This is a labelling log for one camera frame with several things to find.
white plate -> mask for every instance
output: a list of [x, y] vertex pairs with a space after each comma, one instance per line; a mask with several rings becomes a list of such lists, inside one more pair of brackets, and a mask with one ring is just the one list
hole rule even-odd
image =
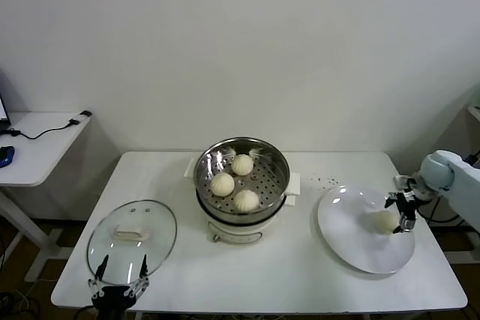
[[[375, 190], [338, 187], [322, 197], [318, 223], [328, 245], [346, 262], [374, 274], [391, 274], [412, 258], [413, 233], [383, 235], [373, 213], [385, 210], [385, 197]], [[388, 210], [398, 215], [395, 205]]]

floor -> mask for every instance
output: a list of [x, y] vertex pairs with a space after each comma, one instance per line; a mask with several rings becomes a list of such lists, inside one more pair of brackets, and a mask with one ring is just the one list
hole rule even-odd
[[[48, 232], [53, 227], [59, 227], [58, 225], [54, 226], [49, 223], [41, 222], [40, 227]], [[62, 224], [61, 226], [64, 229], [64, 232], [60, 239], [58, 240], [59, 245], [63, 247], [73, 247], [77, 242], [78, 237], [80, 236], [83, 225], [79, 223], [69, 223]], [[17, 233], [16, 229], [11, 226], [9, 223], [0, 219], [0, 235], [5, 246], [8, 246], [10, 241], [13, 239]], [[467, 240], [467, 237], [461, 233], [445, 233], [437, 236], [437, 240], [440, 243], [440, 246], [444, 250], [469, 250], [470, 243]], [[16, 293], [14, 290], [22, 292], [24, 295], [28, 293], [30, 298], [37, 299], [40, 303], [40, 317], [41, 320], [51, 320], [51, 319], [72, 319], [75, 315], [76, 310], [71, 309], [62, 309], [55, 307], [50, 302], [50, 294], [52, 293], [53, 288], [55, 287], [55, 281], [40, 281], [33, 285], [31, 283], [24, 283], [23, 277], [26, 274], [26, 271], [29, 269], [29, 265], [35, 259], [38, 249], [26, 238], [22, 238], [19, 245], [14, 250], [11, 257], [5, 262], [2, 272], [0, 273], [0, 292], [14, 292], [16, 299], [21, 300], [20, 294]], [[55, 280], [58, 279], [63, 267], [65, 266], [65, 261], [50, 261], [45, 267], [41, 278], [45, 280]], [[480, 265], [455, 265], [454, 271], [457, 274], [458, 279], [460, 280], [468, 298], [469, 302], [477, 309], [480, 310]], [[30, 305], [32, 309], [36, 312], [35, 305]], [[466, 308], [464, 310], [466, 313], [461, 311], [452, 311], [452, 312], [432, 312], [429, 314], [424, 314], [417, 319], [419, 320], [447, 320], [447, 319], [477, 319], [474, 312], [471, 309]], [[17, 314], [14, 316], [8, 316], [8, 319], [33, 319], [31, 313]], [[79, 316], [79, 320], [82, 319], [94, 319], [95, 315], [92, 313], [82, 313]], [[127, 318], [134, 319], [133, 314], [128, 314]], [[165, 319], [165, 318], [175, 318], [178, 320], [211, 320], [212, 316], [169, 316], [168, 314], [163, 314], [161, 316], [156, 316], [153, 314], [147, 314], [144, 316], [144, 319]], [[241, 316], [235, 316], [233, 319], [231, 316], [216, 316], [216, 320], [239, 320]], [[339, 315], [339, 316], [285, 316], [286, 320], [313, 320], [313, 319], [362, 319], [360, 315]], [[378, 319], [379, 316], [372, 316], [372, 319]], [[266, 319], [277, 319], [275, 316], [266, 317]]]

computer mouse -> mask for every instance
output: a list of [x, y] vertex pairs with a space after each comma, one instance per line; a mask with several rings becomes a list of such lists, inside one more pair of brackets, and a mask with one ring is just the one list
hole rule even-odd
[[13, 146], [2, 146], [0, 148], [0, 168], [9, 165], [14, 159], [15, 148]]

power cord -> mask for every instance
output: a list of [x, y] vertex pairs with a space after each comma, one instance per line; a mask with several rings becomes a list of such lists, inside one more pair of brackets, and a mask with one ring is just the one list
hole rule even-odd
[[70, 119], [68, 121], [68, 124], [66, 124], [65, 126], [63, 127], [54, 127], [52, 129], [47, 129], [45, 131], [42, 131], [40, 134], [36, 135], [36, 136], [28, 136], [24, 133], [22, 133], [21, 130], [17, 130], [17, 129], [7, 129], [7, 130], [0, 130], [0, 135], [2, 134], [10, 134], [12, 136], [18, 136], [18, 135], [21, 135], [29, 140], [36, 140], [38, 138], [40, 138], [42, 135], [46, 134], [46, 133], [49, 133], [50, 131], [57, 131], [57, 130], [63, 130], [63, 129], [67, 129], [68, 127], [71, 127], [72, 125], [78, 125], [80, 124], [82, 121], [86, 120], [87, 118], [91, 117], [92, 114], [91, 112], [89, 112], [88, 110], [84, 110], [82, 111], [80, 114], [78, 115], [75, 115], [72, 119]]
[[424, 215], [420, 209], [418, 208], [417, 209], [417, 213], [420, 214], [421, 217], [423, 217], [425, 220], [427, 220], [427, 224], [430, 225], [430, 223], [437, 223], [437, 224], [446, 224], [446, 223], [450, 223], [451, 221], [454, 221], [456, 219], [458, 219], [460, 217], [460, 215], [454, 215], [453, 217], [451, 217], [450, 219], [446, 219], [446, 220], [435, 220], [434, 219], [434, 215], [435, 215], [435, 212], [437, 211], [436, 209], [438, 208], [438, 205], [440, 203], [440, 200], [441, 200], [441, 197], [438, 197], [436, 199], [436, 203], [435, 203], [435, 206], [433, 207], [433, 210], [430, 214], [430, 216], [428, 217], [427, 215]]
[[73, 124], [72, 123], [68, 123], [67, 125], [65, 125], [64, 127], [54, 127], [53, 129], [48, 129], [48, 130], [45, 130], [45, 131], [42, 131], [40, 134], [38, 134], [37, 136], [28, 136], [24, 133], [22, 133], [20, 130], [15, 130], [15, 129], [8, 129], [7, 131], [9, 132], [10, 135], [12, 136], [18, 136], [18, 135], [21, 135], [27, 139], [30, 139], [30, 140], [36, 140], [38, 138], [40, 138], [42, 135], [46, 134], [46, 133], [49, 133], [50, 131], [57, 131], [57, 130], [63, 130], [63, 129], [67, 129], [68, 127], [71, 127]]
[[463, 161], [471, 166], [475, 165], [479, 161], [480, 150], [475, 154], [470, 154], [468, 157], [463, 159]]
[[473, 307], [471, 303], [468, 303], [466, 306], [469, 307], [475, 313], [475, 317], [477, 318], [477, 320], [480, 320], [480, 314], [477, 311], [477, 309]]

white table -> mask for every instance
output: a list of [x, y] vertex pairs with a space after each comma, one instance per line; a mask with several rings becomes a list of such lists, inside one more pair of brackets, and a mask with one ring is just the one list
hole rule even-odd
[[[11, 127], [29, 136], [36, 136], [44, 130], [63, 127], [78, 113], [65, 112], [17, 112], [10, 114]], [[68, 259], [72, 248], [61, 248], [55, 242], [62, 231], [54, 229], [45, 234], [11, 200], [8, 187], [36, 187], [42, 184], [55, 168], [70, 145], [82, 132], [89, 119], [67, 129], [46, 133], [36, 140], [23, 136], [0, 136], [0, 146], [15, 147], [10, 165], [0, 169], [0, 215], [12, 223], [19, 233], [5, 251], [5, 260], [12, 253], [21, 237], [25, 235], [40, 248], [37, 258], [25, 276], [33, 282], [39, 276], [49, 259]]]
[[259, 243], [213, 243], [183, 174], [195, 153], [131, 152], [122, 156], [52, 293], [60, 307], [91, 303], [86, 246], [95, 226], [118, 206], [156, 199], [171, 207], [178, 237], [134, 311], [179, 313], [387, 313], [455, 309], [467, 297], [423, 219], [416, 249], [396, 274], [366, 274], [336, 256], [323, 239], [317, 204], [329, 188], [363, 184], [387, 194], [397, 171], [384, 153], [286, 153], [301, 173], [295, 207]]

